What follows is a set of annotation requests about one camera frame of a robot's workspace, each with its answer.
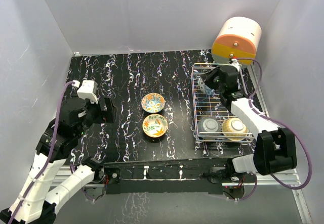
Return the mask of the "blue patterned bowl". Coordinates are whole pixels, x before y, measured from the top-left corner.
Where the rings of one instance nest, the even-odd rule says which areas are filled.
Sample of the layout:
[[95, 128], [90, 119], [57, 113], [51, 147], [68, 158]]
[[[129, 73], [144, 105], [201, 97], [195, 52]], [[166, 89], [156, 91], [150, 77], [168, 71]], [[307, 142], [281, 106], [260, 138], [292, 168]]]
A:
[[199, 89], [205, 94], [205, 95], [214, 95], [215, 94], [215, 90], [209, 88], [204, 82], [203, 79], [200, 77], [198, 79], [198, 87]]

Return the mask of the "red rimmed grey bowl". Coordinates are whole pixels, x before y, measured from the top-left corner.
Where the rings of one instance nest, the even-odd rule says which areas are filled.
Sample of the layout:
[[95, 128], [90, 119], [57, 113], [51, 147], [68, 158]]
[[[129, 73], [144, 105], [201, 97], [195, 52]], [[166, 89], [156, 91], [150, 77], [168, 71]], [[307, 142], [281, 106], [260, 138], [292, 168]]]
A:
[[221, 123], [215, 117], [204, 117], [198, 122], [197, 132], [200, 136], [217, 137], [221, 134]]

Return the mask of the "yellow dotted bowl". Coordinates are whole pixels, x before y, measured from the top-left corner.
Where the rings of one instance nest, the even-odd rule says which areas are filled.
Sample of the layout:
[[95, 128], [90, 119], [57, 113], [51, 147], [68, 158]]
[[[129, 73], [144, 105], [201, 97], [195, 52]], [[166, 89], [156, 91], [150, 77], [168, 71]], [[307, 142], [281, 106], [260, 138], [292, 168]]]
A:
[[247, 137], [248, 128], [239, 118], [228, 118], [222, 123], [222, 133], [231, 141], [242, 141]]

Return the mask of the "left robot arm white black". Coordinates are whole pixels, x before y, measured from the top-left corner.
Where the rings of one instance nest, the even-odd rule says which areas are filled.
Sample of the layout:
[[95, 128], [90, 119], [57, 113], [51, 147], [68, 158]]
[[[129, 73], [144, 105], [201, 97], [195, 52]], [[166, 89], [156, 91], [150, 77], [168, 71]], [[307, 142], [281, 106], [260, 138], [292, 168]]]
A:
[[88, 157], [54, 189], [52, 182], [71, 150], [93, 124], [113, 123], [117, 108], [111, 98], [99, 103], [70, 98], [59, 109], [36, 147], [33, 165], [15, 202], [1, 211], [4, 223], [53, 223], [64, 204], [90, 182], [104, 179], [101, 161]]

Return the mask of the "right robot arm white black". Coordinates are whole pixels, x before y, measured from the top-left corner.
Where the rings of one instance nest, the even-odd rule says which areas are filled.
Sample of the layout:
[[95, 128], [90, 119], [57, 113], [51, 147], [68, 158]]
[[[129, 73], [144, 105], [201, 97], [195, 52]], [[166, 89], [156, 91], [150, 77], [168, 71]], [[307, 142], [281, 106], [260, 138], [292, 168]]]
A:
[[294, 134], [251, 108], [251, 100], [238, 87], [238, 74], [234, 66], [223, 65], [200, 76], [206, 86], [219, 94], [221, 104], [243, 122], [256, 140], [253, 154], [227, 160], [226, 177], [237, 182], [244, 173], [269, 175], [294, 169], [297, 166]]

